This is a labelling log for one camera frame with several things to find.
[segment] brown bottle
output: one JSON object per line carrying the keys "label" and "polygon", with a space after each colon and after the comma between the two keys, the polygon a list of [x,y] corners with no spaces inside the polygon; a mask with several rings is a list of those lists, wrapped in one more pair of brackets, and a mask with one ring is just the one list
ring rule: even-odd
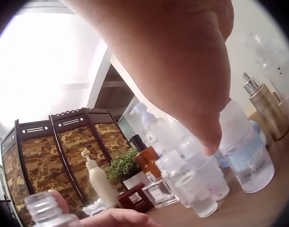
{"label": "brown bottle", "polygon": [[160,170],[155,165],[155,161],[159,159],[158,154],[153,147],[147,147],[141,140],[139,135],[131,137],[131,142],[136,146],[139,153],[135,156],[134,160],[146,174],[151,172],[156,178],[161,177]]}

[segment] square glass bottle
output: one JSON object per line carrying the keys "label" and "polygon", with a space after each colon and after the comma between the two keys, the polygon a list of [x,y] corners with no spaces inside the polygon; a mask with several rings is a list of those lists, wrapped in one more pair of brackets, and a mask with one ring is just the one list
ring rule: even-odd
{"label": "square glass bottle", "polygon": [[146,176],[151,183],[142,190],[156,208],[179,201],[162,178],[156,179],[151,172],[146,173]]}

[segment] silver cap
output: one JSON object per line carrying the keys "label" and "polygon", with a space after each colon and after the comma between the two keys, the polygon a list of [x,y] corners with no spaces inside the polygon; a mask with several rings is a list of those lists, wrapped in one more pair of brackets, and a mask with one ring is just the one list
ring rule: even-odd
{"label": "silver cap", "polygon": [[243,79],[246,81],[244,88],[252,96],[261,87],[253,78],[250,78],[246,73],[243,73]]}

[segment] potted plant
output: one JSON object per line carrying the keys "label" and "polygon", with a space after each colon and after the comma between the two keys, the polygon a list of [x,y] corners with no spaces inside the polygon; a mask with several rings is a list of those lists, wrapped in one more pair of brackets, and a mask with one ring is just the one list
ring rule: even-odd
{"label": "potted plant", "polygon": [[135,148],[129,148],[123,155],[113,159],[106,167],[109,178],[122,181],[127,189],[133,188],[140,182],[148,185],[149,180],[134,160],[137,154]]}

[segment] brown patterned fabric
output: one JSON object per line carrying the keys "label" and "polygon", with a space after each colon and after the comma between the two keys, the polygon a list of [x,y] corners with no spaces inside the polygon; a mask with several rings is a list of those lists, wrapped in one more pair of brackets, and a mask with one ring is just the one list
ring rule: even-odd
{"label": "brown patterned fabric", "polygon": [[77,196],[63,166],[53,136],[21,141],[22,153],[29,180],[35,193],[54,189],[65,198],[70,213],[80,210]]}
{"label": "brown patterned fabric", "polygon": [[86,159],[81,156],[81,152],[87,148],[91,153],[89,157],[95,160],[99,166],[106,164],[107,161],[90,128],[84,126],[59,133],[58,136],[81,190],[87,195],[89,202],[94,202],[94,200],[98,199],[98,195],[89,181],[89,174],[85,165]]}
{"label": "brown patterned fabric", "polygon": [[115,123],[95,124],[95,127],[112,159],[124,154],[129,148],[127,140],[124,138]]}
{"label": "brown patterned fabric", "polygon": [[9,192],[15,204],[15,208],[25,226],[31,226],[32,220],[25,204],[24,197],[28,196],[26,186],[24,184],[24,176],[19,164],[19,155],[17,146],[13,145],[3,156],[3,164],[6,175]]}

